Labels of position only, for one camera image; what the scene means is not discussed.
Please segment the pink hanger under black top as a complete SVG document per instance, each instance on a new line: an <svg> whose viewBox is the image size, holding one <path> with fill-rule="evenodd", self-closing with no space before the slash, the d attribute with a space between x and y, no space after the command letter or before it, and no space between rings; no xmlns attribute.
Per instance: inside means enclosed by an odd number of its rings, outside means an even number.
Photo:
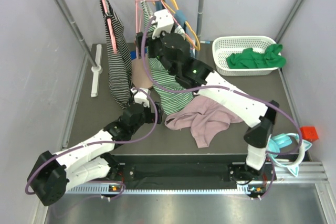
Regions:
<svg viewBox="0 0 336 224"><path fill-rule="evenodd" d="M103 10L105 12L106 15L106 21L107 21L107 25L108 25L108 30L109 30L109 34L110 34L110 40L111 40L111 44L112 44L112 48L113 48L113 52L117 53L117 43L116 43L116 39L114 36L114 31L113 31L113 27L112 27L112 20L111 20L111 16L109 13L109 9L108 9L108 4L106 0L101 0L102 2L102 6L103 6Z"/></svg>

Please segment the pink hanger under green top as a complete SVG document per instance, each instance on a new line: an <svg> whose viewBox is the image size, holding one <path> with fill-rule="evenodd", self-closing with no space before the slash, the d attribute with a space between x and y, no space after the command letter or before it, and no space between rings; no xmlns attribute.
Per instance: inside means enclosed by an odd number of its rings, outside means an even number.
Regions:
<svg viewBox="0 0 336 224"><path fill-rule="evenodd" d="M176 0L160 0L162 6L167 9L173 16L177 26L180 26L184 31L185 39L190 43L191 49L200 50L200 41L193 30L183 12L180 10Z"/></svg>

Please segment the red cube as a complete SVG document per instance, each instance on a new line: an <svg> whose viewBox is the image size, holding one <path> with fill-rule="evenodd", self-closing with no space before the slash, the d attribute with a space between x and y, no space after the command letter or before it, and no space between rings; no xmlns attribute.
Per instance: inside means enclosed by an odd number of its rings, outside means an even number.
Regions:
<svg viewBox="0 0 336 224"><path fill-rule="evenodd" d="M314 126L303 126L300 128L302 138L309 142L314 142L319 139L316 128Z"/></svg>

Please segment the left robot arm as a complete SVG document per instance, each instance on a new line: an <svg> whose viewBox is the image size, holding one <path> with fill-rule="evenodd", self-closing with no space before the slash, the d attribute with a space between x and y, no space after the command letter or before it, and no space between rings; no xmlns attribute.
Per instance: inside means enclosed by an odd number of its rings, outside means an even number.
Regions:
<svg viewBox="0 0 336 224"><path fill-rule="evenodd" d="M27 178L33 194L50 206L78 185L98 178L116 179L119 163L110 152L130 141L142 125L161 121L159 102L154 108L133 102L91 138L58 153L43 152Z"/></svg>

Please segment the black white striped tank top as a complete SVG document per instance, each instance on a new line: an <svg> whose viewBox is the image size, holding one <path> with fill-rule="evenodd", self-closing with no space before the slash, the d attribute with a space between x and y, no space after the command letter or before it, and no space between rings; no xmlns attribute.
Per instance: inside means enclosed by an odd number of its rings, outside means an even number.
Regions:
<svg viewBox="0 0 336 224"><path fill-rule="evenodd" d="M131 98L131 88L133 87L130 49L124 37L123 23L113 10L109 0L106 1L112 20L112 27L118 51L117 53L113 52L106 15L103 10L102 2L99 0L105 25L108 58L108 86L115 102L124 109L129 103L129 99Z"/></svg>

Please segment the white plastic basket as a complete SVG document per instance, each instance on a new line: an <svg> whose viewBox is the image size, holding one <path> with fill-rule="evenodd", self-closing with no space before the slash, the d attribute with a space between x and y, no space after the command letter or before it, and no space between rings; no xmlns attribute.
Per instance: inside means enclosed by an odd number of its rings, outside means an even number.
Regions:
<svg viewBox="0 0 336 224"><path fill-rule="evenodd" d="M263 53L266 48L275 41L266 36L226 36L213 41L212 54L216 70L222 76L265 76L278 68L257 69L231 69L226 59L231 54L241 53L246 48L252 48L254 52Z"/></svg>

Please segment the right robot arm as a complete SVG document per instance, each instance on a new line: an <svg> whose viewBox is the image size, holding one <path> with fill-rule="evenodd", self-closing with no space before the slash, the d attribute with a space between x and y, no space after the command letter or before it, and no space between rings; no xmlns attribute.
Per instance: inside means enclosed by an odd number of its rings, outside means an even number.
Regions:
<svg viewBox="0 0 336 224"><path fill-rule="evenodd" d="M162 32L154 38L151 33L139 32L135 39L141 56L147 49L148 56L157 59L184 91L194 91L214 100L248 125L244 134L248 145L245 174L252 180L262 176L278 103L257 101L227 82L208 64L191 57L189 43L179 34Z"/></svg>

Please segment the blue flat object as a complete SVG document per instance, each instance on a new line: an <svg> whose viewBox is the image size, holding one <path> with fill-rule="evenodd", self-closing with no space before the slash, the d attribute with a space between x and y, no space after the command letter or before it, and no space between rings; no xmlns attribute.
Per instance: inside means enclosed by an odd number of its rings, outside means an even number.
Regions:
<svg viewBox="0 0 336 224"><path fill-rule="evenodd" d="M130 52L131 60L136 60L138 58L138 53L136 50Z"/></svg>

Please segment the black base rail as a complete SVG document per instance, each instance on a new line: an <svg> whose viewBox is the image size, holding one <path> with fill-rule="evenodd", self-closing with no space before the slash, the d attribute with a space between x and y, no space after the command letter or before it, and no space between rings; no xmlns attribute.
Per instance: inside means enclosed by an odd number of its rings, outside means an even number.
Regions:
<svg viewBox="0 0 336 224"><path fill-rule="evenodd" d="M128 190L233 189L237 183L264 185L272 177L266 164L253 172L245 154L113 155L110 180Z"/></svg>

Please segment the pink hanger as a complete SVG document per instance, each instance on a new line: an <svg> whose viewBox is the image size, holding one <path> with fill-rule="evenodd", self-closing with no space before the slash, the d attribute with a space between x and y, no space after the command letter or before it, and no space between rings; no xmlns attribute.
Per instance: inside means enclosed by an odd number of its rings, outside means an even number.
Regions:
<svg viewBox="0 0 336 224"><path fill-rule="evenodd" d="M180 26L184 31L185 39L190 43L191 49L200 50L200 41L193 30L183 12L180 10L176 0L160 0L162 6L167 9L173 16L177 26Z"/></svg>
<svg viewBox="0 0 336 224"><path fill-rule="evenodd" d="M109 13L109 9L108 9L108 4L106 0L101 0L102 2L102 6L103 6L103 10L105 12L106 15L106 21L107 21L107 25L108 25L108 30L109 30L109 34L110 34L110 40L111 40L111 44L112 44L112 48L113 48L113 52L117 53L117 43L116 43L116 39L114 36L114 31L113 31L113 27L112 27L112 20L111 20L111 16Z"/></svg>
<svg viewBox="0 0 336 224"><path fill-rule="evenodd" d="M141 31L142 14L140 13L141 11L139 6L140 0L134 0L134 2L135 2L135 31L137 34Z"/></svg>

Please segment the pink tank top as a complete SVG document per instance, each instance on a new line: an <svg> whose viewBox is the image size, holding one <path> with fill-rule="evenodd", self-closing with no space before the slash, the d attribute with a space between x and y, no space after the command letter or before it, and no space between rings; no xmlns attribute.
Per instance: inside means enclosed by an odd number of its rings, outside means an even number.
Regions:
<svg viewBox="0 0 336 224"><path fill-rule="evenodd" d="M167 116L165 126L170 130L189 127L197 147L207 148L217 133L242 121L239 116L216 101L198 95L181 111Z"/></svg>

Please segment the green white striped tank top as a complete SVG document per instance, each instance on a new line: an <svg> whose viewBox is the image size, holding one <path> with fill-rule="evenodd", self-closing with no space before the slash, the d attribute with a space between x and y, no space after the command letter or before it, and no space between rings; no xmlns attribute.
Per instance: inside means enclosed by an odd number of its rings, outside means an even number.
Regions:
<svg viewBox="0 0 336 224"><path fill-rule="evenodd" d="M143 27L145 28L154 13L147 1L141 1L140 5L143 11ZM167 70L157 58L148 58L147 61L152 78L160 86L168 90L184 90L184 88L175 81L175 77L168 74ZM161 106L166 115L179 112L194 98L191 92L173 93L162 90L157 86L154 86L154 89L160 97Z"/></svg>

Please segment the green garment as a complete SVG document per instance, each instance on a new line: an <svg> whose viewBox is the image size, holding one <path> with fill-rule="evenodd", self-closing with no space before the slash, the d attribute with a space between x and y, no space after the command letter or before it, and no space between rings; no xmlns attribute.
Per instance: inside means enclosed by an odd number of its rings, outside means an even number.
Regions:
<svg viewBox="0 0 336 224"><path fill-rule="evenodd" d="M282 49L282 44L272 44L263 53L246 48L231 54L226 62L230 69L282 68L286 64L286 59L280 55Z"/></svg>

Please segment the brown cardboard sheet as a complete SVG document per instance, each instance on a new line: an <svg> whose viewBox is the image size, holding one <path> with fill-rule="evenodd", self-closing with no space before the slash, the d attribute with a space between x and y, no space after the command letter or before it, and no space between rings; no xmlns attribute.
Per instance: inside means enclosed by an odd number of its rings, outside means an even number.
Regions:
<svg viewBox="0 0 336 224"><path fill-rule="evenodd" d="M132 83L136 88L151 89L153 87L141 59L132 60Z"/></svg>

